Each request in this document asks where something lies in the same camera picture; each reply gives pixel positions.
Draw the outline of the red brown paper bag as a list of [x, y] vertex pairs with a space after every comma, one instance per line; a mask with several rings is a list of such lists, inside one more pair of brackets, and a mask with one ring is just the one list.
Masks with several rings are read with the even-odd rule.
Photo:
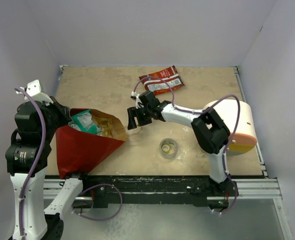
[[56, 130], [56, 162], [61, 179], [70, 173], [91, 172], [127, 141], [128, 135], [120, 119], [97, 109], [89, 112], [95, 123], [108, 122], [110, 135], [87, 133], [69, 125]]

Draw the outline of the red white snack packet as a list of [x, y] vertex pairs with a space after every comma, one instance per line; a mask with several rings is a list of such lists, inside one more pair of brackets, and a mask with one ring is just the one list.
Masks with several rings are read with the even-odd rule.
[[157, 72], [142, 75], [139, 80], [147, 91], [151, 91], [155, 95], [168, 93], [171, 90], [175, 91], [185, 86], [174, 65]]

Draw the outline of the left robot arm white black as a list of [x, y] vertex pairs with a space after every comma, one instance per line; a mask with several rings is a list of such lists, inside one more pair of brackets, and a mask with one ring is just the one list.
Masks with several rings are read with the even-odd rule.
[[90, 183], [80, 176], [69, 177], [48, 207], [44, 207], [44, 183], [50, 143], [60, 127], [70, 120], [70, 109], [52, 97], [24, 102], [14, 116], [16, 129], [5, 152], [7, 172], [14, 190], [15, 227], [13, 240], [59, 240], [64, 217], [77, 195], [90, 192]]

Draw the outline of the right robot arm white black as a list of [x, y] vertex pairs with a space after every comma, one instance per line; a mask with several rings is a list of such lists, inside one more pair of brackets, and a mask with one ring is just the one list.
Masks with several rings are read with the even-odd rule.
[[127, 129], [132, 130], [152, 123], [152, 120], [172, 122], [191, 128], [200, 148], [208, 154], [210, 163], [210, 191], [221, 196], [227, 191], [226, 179], [229, 172], [223, 157], [226, 156], [224, 148], [227, 146], [230, 130], [215, 111], [215, 109], [193, 110], [179, 108], [171, 101], [159, 99], [151, 91], [141, 94], [131, 92], [131, 99], [135, 106], [127, 109]]

